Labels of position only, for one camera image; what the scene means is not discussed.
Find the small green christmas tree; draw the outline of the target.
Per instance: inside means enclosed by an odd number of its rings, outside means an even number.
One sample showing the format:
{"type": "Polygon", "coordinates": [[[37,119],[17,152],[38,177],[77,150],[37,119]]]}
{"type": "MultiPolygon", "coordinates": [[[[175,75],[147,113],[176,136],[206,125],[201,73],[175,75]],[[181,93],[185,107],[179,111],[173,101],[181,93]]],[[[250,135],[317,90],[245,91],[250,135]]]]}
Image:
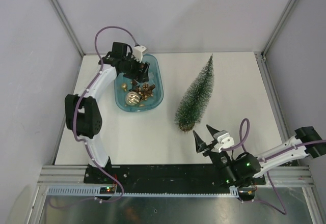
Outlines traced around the small green christmas tree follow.
{"type": "Polygon", "coordinates": [[[213,56],[186,90],[175,113],[175,124],[182,132],[193,130],[205,114],[214,88],[213,56]]]}

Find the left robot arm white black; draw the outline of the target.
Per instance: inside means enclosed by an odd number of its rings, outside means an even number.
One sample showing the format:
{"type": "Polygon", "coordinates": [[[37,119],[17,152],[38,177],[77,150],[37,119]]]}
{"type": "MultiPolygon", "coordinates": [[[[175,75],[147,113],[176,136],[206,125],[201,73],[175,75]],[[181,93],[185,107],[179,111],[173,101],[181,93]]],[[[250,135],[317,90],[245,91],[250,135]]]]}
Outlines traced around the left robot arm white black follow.
{"type": "Polygon", "coordinates": [[[98,102],[119,74],[145,82],[149,80],[149,67],[148,62],[138,61],[131,54],[120,58],[101,56],[98,70],[90,83],[80,93],[65,97],[66,126],[72,131],[75,141],[82,142],[86,147],[91,165],[98,167],[94,176],[101,183],[109,182],[113,171],[106,167],[109,156],[99,136],[102,116],[98,102]]]}

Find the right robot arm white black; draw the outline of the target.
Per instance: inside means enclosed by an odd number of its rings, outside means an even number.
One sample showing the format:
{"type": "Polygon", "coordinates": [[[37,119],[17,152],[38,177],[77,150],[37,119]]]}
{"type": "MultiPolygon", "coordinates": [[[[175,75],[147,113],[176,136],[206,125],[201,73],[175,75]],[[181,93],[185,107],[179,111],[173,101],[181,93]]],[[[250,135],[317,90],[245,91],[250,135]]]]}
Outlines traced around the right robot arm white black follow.
{"type": "Polygon", "coordinates": [[[236,159],[228,155],[229,151],[243,147],[249,132],[240,138],[235,144],[230,133],[218,131],[209,125],[206,126],[212,134],[213,141],[205,143],[199,135],[193,131],[196,152],[209,157],[216,171],[220,186],[247,187],[269,170],[292,160],[303,159],[325,154],[325,140],[317,139],[317,132],[313,127],[302,127],[295,131],[295,135],[286,142],[258,155],[253,155],[244,150],[236,159]]]}

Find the pine cone ornament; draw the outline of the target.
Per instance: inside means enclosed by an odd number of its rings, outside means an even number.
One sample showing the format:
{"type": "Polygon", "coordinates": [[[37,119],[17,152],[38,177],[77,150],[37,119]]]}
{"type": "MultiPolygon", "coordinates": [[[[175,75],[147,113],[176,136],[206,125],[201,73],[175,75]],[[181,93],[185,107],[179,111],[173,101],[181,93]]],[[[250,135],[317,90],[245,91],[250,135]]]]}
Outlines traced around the pine cone ornament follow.
{"type": "Polygon", "coordinates": [[[150,88],[150,85],[148,83],[143,84],[143,89],[144,90],[149,90],[149,88],[150,88]]]}

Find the brown ribbon pile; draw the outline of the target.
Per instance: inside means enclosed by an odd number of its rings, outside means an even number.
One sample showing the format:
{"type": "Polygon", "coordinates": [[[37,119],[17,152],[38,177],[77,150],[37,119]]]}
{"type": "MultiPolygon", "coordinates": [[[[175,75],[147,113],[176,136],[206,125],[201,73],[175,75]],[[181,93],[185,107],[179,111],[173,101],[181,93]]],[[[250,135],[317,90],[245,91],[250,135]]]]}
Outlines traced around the brown ribbon pile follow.
{"type": "Polygon", "coordinates": [[[149,90],[144,90],[143,85],[139,85],[136,88],[132,88],[130,91],[137,92],[141,96],[142,100],[147,100],[149,97],[153,96],[153,90],[156,88],[155,84],[150,85],[149,90]]]}

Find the small gold bauble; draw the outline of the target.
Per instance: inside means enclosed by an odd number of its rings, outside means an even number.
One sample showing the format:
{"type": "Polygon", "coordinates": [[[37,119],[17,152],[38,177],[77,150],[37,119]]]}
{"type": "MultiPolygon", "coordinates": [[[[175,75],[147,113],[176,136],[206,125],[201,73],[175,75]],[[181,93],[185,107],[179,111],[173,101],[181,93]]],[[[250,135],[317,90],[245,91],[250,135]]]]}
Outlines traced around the small gold bauble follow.
{"type": "Polygon", "coordinates": [[[121,88],[124,90],[124,91],[127,91],[127,88],[128,88],[128,85],[126,83],[123,83],[121,85],[121,88]]]}

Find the blue plastic tray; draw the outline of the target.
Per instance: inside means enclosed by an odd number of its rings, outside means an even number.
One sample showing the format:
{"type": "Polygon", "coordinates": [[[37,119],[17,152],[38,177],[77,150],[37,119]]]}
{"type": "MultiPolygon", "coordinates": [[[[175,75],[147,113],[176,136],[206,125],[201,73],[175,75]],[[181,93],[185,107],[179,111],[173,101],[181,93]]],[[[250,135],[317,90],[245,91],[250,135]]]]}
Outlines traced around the blue plastic tray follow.
{"type": "Polygon", "coordinates": [[[146,54],[143,56],[143,62],[148,62],[149,67],[149,85],[155,84],[156,88],[153,90],[153,96],[147,100],[143,100],[135,106],[129,106],[125,102],[125,97],[130,89],[132,89],[132,80],[124,77],[122,74],[119,74],[116,80],[114,81],[114,90],[115,90],[115,102],[118,108],[125,112],[141,112],[146,110],[151,110],[158,107],[164,97],[164,90],[162,85],[162,79],[159,69],[159,64],[155,56],[151,54],[146,54]],[[121,85],[126,83],[128,85],[127,91],[124,91],[121,88],[121,85]]]}

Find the white gold striped bauble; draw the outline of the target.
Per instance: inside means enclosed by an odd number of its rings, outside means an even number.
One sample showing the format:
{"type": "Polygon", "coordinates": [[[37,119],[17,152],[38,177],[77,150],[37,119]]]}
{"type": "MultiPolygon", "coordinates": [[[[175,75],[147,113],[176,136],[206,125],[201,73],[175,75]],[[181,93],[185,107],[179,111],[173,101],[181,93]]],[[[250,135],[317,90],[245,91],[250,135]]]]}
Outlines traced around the white gold striped bauble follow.
{"type": "Polygon", "coordinates": [[[140,103],[141,96],[137,92],[128,92],[125,97],[125,102],[129,106],[135,106],[140,103]]]}

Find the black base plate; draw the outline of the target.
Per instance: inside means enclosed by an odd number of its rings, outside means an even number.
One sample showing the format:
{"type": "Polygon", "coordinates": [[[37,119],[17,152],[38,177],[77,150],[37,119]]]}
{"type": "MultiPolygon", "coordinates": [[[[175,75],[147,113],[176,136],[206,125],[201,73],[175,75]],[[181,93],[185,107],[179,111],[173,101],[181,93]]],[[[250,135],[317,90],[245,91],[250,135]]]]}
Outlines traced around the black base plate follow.
{"type": "Polygon", "coordinates": [[[133,183],[137,179],[198,179],[220,180],[213,164],[130,164],[109,165],[104,170],[122,184],[133,183]]]}

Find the left aluminium frame post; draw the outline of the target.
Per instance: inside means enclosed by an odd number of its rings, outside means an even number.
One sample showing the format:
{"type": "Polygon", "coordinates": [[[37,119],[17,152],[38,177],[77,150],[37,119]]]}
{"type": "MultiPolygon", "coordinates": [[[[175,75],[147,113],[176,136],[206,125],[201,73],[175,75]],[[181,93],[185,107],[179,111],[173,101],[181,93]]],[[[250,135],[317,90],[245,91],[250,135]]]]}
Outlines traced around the left aluminium frame post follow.
{"type": "Polygon", "coordinates": [[[59,22],[62,24],[63,29],[67,33],[71,42],[73,43],[76,51],[78,52],[78,54],[81,57],[83,57],[85,55],[85,53],[82,49],[80,42],[77,39],[77,36],[76,36],[71,24],[68,21],[68,18],[65,15],[63,8],[61,7],[59,1],[58,0],[49,0],[49,3],[51,4],[55,14],[57,15],[59,22]]]}

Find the aluminium frame post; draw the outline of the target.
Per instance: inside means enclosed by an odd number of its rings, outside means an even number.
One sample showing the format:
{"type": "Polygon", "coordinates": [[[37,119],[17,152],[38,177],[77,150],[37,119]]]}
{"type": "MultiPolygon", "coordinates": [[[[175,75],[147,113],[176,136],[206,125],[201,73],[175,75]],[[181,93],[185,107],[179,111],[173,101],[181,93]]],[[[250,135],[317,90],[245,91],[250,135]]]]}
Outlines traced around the aluminium frame post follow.
{"type": "Polygon", "coordinates": [[[61,7],[59,1],[58,0],[49,0],[49,3],[51,4],[55,14],[57,15],[59,22],[62,24],[63,29],[67,33],[71,42],[73,43],[76,51],[78,52],[78,54],[81,57],[83,57],[85,55],[85,53],[82,49],[80,42],[77,39],[77,36],[76,36],[71,24],[68,21],[68,18],[65,15],[63,8],[61,7]]]}
{"type": "Polygon", "coordinates": [[[298,5],[300,0],[288,0],[284,10],[281,13],[280,18],[277,21],[276,26],[274,27],[271,35],[269,36],[266,44],[264,45],[263,50],[261,51],[262,59],[265,61],[266,56],[270,49],[272,48],[273,44],[277,40],[279,34],[281,33],[282,29],[285,27],[286,22],[290,18],[291,14],[295,10],[296,6],[298,5]]]}

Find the right aluminium frame post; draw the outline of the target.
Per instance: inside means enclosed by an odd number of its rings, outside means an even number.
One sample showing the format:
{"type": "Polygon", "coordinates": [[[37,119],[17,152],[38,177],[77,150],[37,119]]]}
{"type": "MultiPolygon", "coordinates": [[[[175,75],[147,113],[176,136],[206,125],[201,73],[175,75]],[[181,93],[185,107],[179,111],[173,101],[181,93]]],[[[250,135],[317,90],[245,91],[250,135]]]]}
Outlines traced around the right aluminium frame post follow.
{"type": "Polygon", "coordinates": [[[285,27],[286,22],[290,18],[291,14],[295,10],[296,6],[298,5],[300,0],[288,0],[284,10],[281,13],[280,18],[277,21],[276,26],[274,27],[271,35],[269,36],[266,44],[264,45],[263,50],[261,51],[262,59],[265,61],[266,56],[270,49],[272,48],[273,44],[277,40],[279,34],[281,33],[282,29],[285,27]]]}

